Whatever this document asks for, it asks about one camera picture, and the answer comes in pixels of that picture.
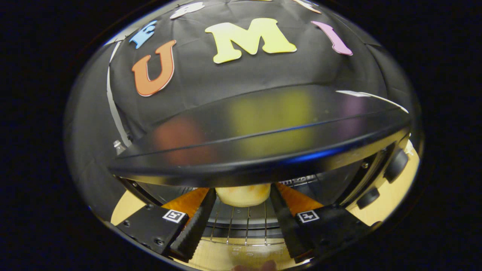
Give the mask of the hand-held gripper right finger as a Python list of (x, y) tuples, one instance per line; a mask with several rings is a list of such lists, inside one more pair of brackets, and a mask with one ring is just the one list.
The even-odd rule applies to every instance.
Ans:
[(273, 183), (270, 199), (289, 255), (296, 263), (326, 259), (372, 233), (368, 226), (338, 204), (324, 206), (282, 183)]

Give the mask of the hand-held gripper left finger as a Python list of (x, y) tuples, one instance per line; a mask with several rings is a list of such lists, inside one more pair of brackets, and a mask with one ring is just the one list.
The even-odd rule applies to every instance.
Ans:
[(116, 227), (164, 257), (188, 262), (194, 256), (217, 195), (199, 187), (157, 206), (126, 192), (116, 206)]

